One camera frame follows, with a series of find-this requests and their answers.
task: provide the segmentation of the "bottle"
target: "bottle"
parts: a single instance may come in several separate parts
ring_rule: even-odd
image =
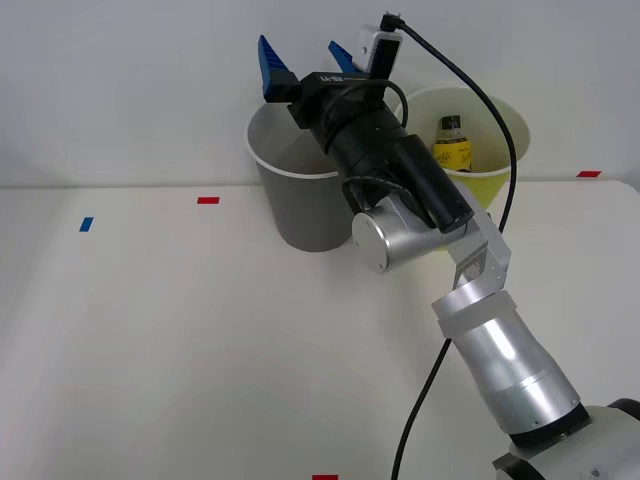
[[[460,115],[442,117],[433,145],[433,156],[442,168],[471,171],[471,142],[462,133]]]

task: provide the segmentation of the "black cable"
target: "black cable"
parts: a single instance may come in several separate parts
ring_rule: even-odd
[[[500,126],[500,130],[502,130],[502,134],[504,135],[504,139],[507,141],[507,147],[509,148],[509,158],[511,161],[511,178],[509,180],[509,192],[507,194],[507,201],[504,205],[504,211],[502,212],[502,218],[500,219],[500,226],[498,229],[502,232],[504,231],[504,227],[507,225],[507,219],[509,218],[509,212],[511,211],[511,204],[513,203],[513,197],[516,193],[516,177],[517,177],[517,157],[516,157],[516,147],[513,143],[513,138],[511,137],[511,132],[509,132],[509,128],[507,124],[498,112],[498,109],[493,104],[493,102],[489,99],[486,93],[482,91],[482,89],[474,82],[466,73],[460,70],[451,60],[445,57],[442,53],[433,47],[429,42],[427,42],[424,38],[422,38],[414,29],[412,29],[409,25],[404,23],[404,20],[399,17],[393,18],[394,26],[399,30],[402,30],[407,33],[411,38],[413,38],[420,46],[422,46],[425,50],[427,50],[431,55],[440,60],[449,70],[451,70],[460,80],[466,83],[471,90],[475,92],[482,103],[486,105],[489,109],[493,118],[495,118],[496,122]]]
[[[433,384],[433,381],[436,379],[438,370],[440,370],[440,365],[442,365],[442,361],[447,354],[447,350],[449,350],[449,345],[451,345],[451,339],[447,338],[444,341],[442,348],[440,349],[438,358],[436,358],[436,363],[434,363],[433,367],[431,368],[431,372],[429,373],[429,377],[427,378],[427,383],[425,383],[424,387],[422,387],[420,396],[418,396],[418,400],[413,406],[413,410],[411,410],[411,413],[409,414],[409,418],[407,419],[407,423],[404,426],[404,430],[402,430],[402,436],[400,437],[398,450],[396,450],[396,458],[393,461],[391,480],[398,480],[398,475],[400,474],[400,464],[402,463],[402,455],[404,454],[404,447],[407,445],[407,440],[409,439],[409,433],[411,433],[411,427],[413,427],[413,422],[415,422],[416,417],[418,416],[418,412],[420,411],[420,407],[422,407],[422,402],[424,402],[424,399],[427,397],[427,393],[429,393],[431,384]]]
[[[393,83],[391,80],[387,80],[384,78],[362,80],[361,82],[354,83],[353,85],[345,88],[344,90],[340,90],[338,95],[333,97],[329,102],[329,104],[327,105],[327,108],[325,108],[323,119],[327,118],[327,115],[329,114],[329,112],[333,109],[333,107],[336,106],[336,104],[340,101],[341,98],[344,98],[350,93],[356,90],[359,90],[361,88],[376,87],[376,86],[388,87],[398,94],[398,96],[400,97],[400,103],[402,103],[402,128],[406,128],[407,122],[409,121],[409,102],[407,102],[407,96],[404,94],[402,89],[397,84]]]
[[[511,163],[511,178],[509,183],[509,191],[507,193],[507,201],[504,205],[504,211],[502,212],[502,218],[500,219],[500,226],[498,229],[500,232],[504,231],[504,227],[507,225],[507,219],[509,218],[509,212],[511,211],[511,205],[513,203],[513,197],[516,192],[516,178],[517,178],[517,157],[516,157],[516,148],[513,143],[513,138],[511,137],[511,132],[509,132],[509,128],[505,123],[502,115],[493,104],[491,99],[487,96],[486,93],[482,91],[482,89],[474,82],[466,73],[464,73],[460,68],[458,68],[451,60],[445,57],[442,53],[433,47],[429,42],[427,42],[424,38],[422,38],[418,32],[409,27],[404,20],[400,19],[395,15],[385,15],[383,19],[384,22],[389,22],[392,28],[397,28],[407,33],[411,38],[413,38],[419,45],[421,45],[425,50],[427,50],[431,55],[440,60],[449,70],[451,70],[460,80],[466,83],[471,90],[475,92],[482,103],[486,105],[489,109],[493,118],[495,118],[496,122],[500,126],[500,130],[502,130],[502,134],[507,142],[507,147],[509,148],[509,159]],[[440,350],[440,354],[436,359],[436,362],[431,367],[431,372],[429,372],[429,377],[427,378],[420,395],[418,396],[418,400],[411,410],[409,414],[409,418],[407,419],[407,423],[404,426],[404,430],[402,431],[402,436],[400,437],[400,443],[398,444],[398,449],[396,450],[396,457],[393,462],[393,470],[391,471],[391,480],[398,480],[398,475],[400,473],[400,464],[402,463],[402,456],[404,455],[404,449],[407,445],[407,440],[409,439],[409,434],[411,433],[411,427],[413,427],[413,423],[418,416],[418,412],[422,407],[422,403],[424,402],[429,390],[431,389],[431,385],[438,374],[438,370],[440,370],[440,366],[442,365],[442,361],[444,360],[445,355],[447,354],[447,350],[449,350],[449,346],[451,345],[451,339],[447,338],[444,341],[444,345],[442,345],[442,349]]]

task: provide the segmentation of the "white table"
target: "white table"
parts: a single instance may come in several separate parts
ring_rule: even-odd
[[[380,276],[351,244],[298,252],[260,187],[2,190],[0,226],[0,478],[389,478],[446,253]],[[583,402],[640,399],[640,196],[521,183],[506,240],[507,287]],[[454,348],[401,478],[493,479],[508,443]]]

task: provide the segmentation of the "yellow paper cup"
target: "yellow paper cup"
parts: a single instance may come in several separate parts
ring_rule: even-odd
[[[531,135],[526,122],[511,105],[497,97],[491,101],[509,127],[516,147],[518,161],[524,157]],[[488,208],[504,183],[509,178],[509,150],[500,127],[482,103],[482,100],[466,87],[427,87],[407,97],[409,102],[409,124],[407,131],[415,133],[431,148],[442,117],[460,115],[462,131],[471,141],[471,173],[456,172],[445,168],[454,180],[463,183],[478,199],[483,208]],[[402,116],[402,106],[395,111]]]

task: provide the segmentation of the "blue tape marker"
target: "blue tape marker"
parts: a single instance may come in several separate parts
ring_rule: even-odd
[[[81,232],[88,232],[91,228],[91,224],[93,223],[93,217],[84,217],[82,221],[82,225],[80,225]]]

